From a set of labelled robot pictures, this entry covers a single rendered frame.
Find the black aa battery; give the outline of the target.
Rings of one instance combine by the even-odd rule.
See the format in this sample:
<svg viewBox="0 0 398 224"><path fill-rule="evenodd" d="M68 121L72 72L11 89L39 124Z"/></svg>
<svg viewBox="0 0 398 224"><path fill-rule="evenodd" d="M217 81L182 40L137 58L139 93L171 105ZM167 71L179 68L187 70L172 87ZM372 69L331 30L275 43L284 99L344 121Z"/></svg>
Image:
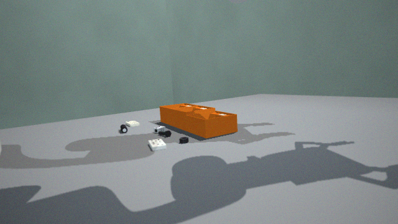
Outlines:
<svg viewBox="0 0 398 224"><path fill-rule="evenodd" d="M125 124L121 125L121 131L122 131L122 133L126 133L127 132L127 127L126 127Z"/></svg>

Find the orange three-compartment bin rack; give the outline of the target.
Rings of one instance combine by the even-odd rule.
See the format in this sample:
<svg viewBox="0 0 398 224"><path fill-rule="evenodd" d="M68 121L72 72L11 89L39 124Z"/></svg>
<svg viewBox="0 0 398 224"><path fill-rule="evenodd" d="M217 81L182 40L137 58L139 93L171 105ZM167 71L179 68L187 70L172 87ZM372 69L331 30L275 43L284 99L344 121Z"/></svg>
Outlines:
<svg viewBox="0 0 398 224"><path fill-rule="evenodd" d="M203 138L238 132L236 114L187 103L160 106L160 122Z"/></svg>

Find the dark grey hex nut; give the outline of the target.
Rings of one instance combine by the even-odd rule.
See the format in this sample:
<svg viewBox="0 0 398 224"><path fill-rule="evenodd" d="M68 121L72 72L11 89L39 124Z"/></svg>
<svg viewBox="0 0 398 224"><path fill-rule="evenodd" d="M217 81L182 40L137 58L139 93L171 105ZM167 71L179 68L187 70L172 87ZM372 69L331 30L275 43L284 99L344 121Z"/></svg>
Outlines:
<svg viewBox="0 0 398 224"><path fill-rule="evenodd" d="M182 144L188 143L188 138L187 137L180 138L180 143L182 143Z"/></svg>

